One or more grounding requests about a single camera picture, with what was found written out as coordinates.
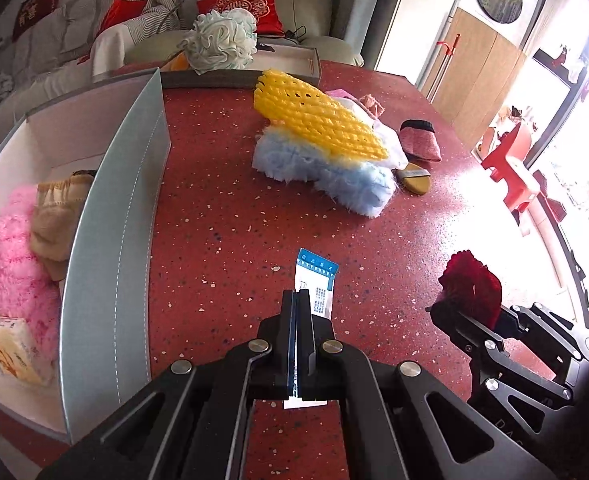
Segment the green white bath loofah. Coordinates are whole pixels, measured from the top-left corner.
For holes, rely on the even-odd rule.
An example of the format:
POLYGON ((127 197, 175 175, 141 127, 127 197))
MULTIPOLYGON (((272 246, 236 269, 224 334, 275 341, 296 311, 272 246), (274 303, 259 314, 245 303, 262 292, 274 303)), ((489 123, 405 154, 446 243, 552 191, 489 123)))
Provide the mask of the green white bath loofah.
POLYGON ((178 44, 188 65, 199 75, 214 70, 243 70, 258 52, 256 18, 235 8, 199 14, 178 44))

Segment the pink slipper sock black cuff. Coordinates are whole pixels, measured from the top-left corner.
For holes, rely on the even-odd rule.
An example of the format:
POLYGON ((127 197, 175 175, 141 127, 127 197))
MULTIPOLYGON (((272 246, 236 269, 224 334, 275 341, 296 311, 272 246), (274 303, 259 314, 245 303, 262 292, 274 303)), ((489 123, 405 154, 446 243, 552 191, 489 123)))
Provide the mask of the pink slipper sock black cuff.
POLYGON ((431 122, 407 119, 400 127, 399 139, 406 155, 425 162, 441 162, 441 148, 431 122))

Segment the wooden cabinet panel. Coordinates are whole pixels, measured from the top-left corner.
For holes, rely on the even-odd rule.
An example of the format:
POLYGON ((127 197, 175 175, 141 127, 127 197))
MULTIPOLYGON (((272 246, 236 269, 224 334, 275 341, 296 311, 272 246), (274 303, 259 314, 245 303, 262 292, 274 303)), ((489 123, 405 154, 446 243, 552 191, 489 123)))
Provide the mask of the wooden cabinet panel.
POLYGON ((447 71, 432 100, 433 107, 455 130, 465 148, 474 148, 500 110, 526 55, 494 28, 462 9, 456 9, 443 44, 421 84, 427 96, 444 59, 454 47, 447 71))

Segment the tissue pack with red cartoon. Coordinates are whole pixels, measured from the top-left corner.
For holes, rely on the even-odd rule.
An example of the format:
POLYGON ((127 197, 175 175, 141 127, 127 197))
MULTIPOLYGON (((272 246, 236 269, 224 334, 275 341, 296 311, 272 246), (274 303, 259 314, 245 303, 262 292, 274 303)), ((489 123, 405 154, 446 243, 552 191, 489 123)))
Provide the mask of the tissue pack with red cartoon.
POLYGON ((0 368, 22 382, 48 386, 54 376, 52 360, 37 347, 23 318, 0 316, 0 368))

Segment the red fabric rose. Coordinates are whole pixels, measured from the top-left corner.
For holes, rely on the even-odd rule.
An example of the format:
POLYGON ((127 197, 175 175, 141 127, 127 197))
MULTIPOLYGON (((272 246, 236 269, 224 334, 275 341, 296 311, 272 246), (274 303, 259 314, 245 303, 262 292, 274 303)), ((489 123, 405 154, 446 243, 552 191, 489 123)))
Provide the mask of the red fabric rose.
POLYGON ((502 284, 470 250, 455 252, 439 277, 445 298, 462 314, 494 330, 502 307, 502 284))

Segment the grey covered sofa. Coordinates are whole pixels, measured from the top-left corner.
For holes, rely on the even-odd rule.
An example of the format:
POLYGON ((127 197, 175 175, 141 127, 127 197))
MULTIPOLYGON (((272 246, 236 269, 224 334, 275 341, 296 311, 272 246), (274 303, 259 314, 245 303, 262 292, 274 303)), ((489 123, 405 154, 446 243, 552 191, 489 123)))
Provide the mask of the grey covered sofa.
POLYGON ((113 0, 69 0, 0 47, 14 91, 0 103, 0 142, 27 112, 80 90, 126 64, 135 47, 180 26, 180 0, 148 0, 142 14, 96 32, 113 0))

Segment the light blue fluffy duster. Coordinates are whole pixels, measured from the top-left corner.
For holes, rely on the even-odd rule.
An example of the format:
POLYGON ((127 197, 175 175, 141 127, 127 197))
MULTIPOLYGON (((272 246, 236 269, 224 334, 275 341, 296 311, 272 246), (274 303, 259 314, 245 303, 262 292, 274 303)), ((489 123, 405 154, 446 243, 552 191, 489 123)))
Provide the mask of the light blue fluffy duster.
POLYGON ((311 182, 317 191, 367 218, 379 217, 397 190, 391 169, 331 160, 317 146, 275 127, 266 127, 256 139, 252 168, 278 182, 311 182))

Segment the grey storage box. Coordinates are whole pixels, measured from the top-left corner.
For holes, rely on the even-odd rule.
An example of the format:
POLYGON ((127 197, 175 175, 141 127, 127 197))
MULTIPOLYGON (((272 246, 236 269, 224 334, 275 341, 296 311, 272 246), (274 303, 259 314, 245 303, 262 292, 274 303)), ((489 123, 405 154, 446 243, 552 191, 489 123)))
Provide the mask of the grey storage box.
POLYGON ((155 70, 36 108, 0 144, 0 210, 19 186, 96 174, 63 287, 57 378, 31 386, 0 368, 0 409, 48 437, 81 440, 149 382, 150 252, 170 148, 155 70))

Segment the pink knit sock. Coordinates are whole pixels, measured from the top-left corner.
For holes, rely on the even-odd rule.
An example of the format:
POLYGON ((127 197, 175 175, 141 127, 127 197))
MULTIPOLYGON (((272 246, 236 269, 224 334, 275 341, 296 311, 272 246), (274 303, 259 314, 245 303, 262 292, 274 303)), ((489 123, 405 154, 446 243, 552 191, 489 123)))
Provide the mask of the pink knit sock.
POLYGON ((365 94, 365 96, 361 96, 359 103, 361 104, 361 107, 363 107, 364 110, 366 110, 366 112, 374 119, 378 119, 385 111, 385 108, 379 103, 375 96, 372 96, 371 94, 365 94))

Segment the pink fluffy yarn duster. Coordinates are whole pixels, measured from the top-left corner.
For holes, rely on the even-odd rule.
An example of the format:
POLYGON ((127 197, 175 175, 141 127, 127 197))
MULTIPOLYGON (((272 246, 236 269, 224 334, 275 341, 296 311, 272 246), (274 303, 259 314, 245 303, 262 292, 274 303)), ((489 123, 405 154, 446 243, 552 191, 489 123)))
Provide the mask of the pink fluffy yarn duster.
POLYGON ((37 187, 19 186, 0 210, 0 315, 28 324, 40 355, 57 359, 61 298, 30 247, 37 187))

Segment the yellow foam fruit net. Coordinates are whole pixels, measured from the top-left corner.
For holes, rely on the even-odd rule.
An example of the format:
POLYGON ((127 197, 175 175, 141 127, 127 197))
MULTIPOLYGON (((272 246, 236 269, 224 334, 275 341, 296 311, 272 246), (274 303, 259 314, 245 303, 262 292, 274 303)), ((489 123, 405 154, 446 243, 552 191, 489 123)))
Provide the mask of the yellow foam fruit net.
POLYGON ((271 126, 319 148, 329 157, 383 162, 389 151, 374 128, 326 93, 280 70, 263 70, 253 107, 271 126))

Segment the white nonwoven bag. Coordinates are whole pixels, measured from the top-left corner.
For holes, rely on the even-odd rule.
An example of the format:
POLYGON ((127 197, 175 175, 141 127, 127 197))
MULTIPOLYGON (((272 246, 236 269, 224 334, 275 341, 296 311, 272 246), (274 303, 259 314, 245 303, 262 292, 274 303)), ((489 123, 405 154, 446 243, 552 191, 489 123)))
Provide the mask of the white nonwoven bag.
POLYGON ((406 168, 409 160, 401 147, 398 133, 395 130, 380 122, 360 102, 348 98, 336 98, 336 101, 357 116, 361 122, 364 122, 364 124, 374 130, 375 137, 388 153, 387 157, 383 160, 378 160, 376 165, 389 169, 403 170, 406 168))

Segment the beige knit sock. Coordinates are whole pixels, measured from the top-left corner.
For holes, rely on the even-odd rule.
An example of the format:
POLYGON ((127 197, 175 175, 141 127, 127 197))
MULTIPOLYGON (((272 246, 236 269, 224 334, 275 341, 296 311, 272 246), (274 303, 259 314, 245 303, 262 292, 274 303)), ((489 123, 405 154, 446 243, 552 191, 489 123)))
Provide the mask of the beige knit sock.
POLYGON ((67 179, 37 185, 30 248, 54 282, 66 278, 76 229, 95 174, 80 170, 67 179))

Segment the blue white mask packet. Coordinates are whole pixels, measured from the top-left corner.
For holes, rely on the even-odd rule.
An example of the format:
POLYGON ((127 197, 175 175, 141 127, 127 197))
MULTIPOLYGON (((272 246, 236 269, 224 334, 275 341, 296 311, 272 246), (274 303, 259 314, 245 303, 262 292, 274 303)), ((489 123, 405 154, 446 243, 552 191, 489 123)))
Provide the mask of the blue white mask packet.
MULTIPOLYGON (((310 296, 311 312, 319 318, 331 320, 333 316, 333 300, 336 275, 339 266, 337 263, 316 255, 308 249, 300 248, 297 257, 296 270, 294 270, 294 290, 307 290, 310 296)), ((303 401, 300 396, 298 379, 298 343, 291 344, 294 351, 292 362, 292 393, 282 404, 285 410, 296 408, 317 408, 324 406, 327 401, 303 401)))

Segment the grey box lid tray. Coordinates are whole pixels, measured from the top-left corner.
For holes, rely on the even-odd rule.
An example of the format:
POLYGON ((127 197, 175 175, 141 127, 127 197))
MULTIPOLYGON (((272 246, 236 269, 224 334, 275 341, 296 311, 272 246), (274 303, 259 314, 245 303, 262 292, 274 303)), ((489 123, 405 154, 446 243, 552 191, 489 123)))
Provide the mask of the grey box lid tray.
POLYGON ((170 70, 163 67, 164 88, 232 88, 252 89, 264 70, 280 70, 317 87, 321 80, 321 61, 314 48, 269 44, 270 50, 259 50, 253 61, 239 70, 211 70, 198 75, 192 68, 170 70))

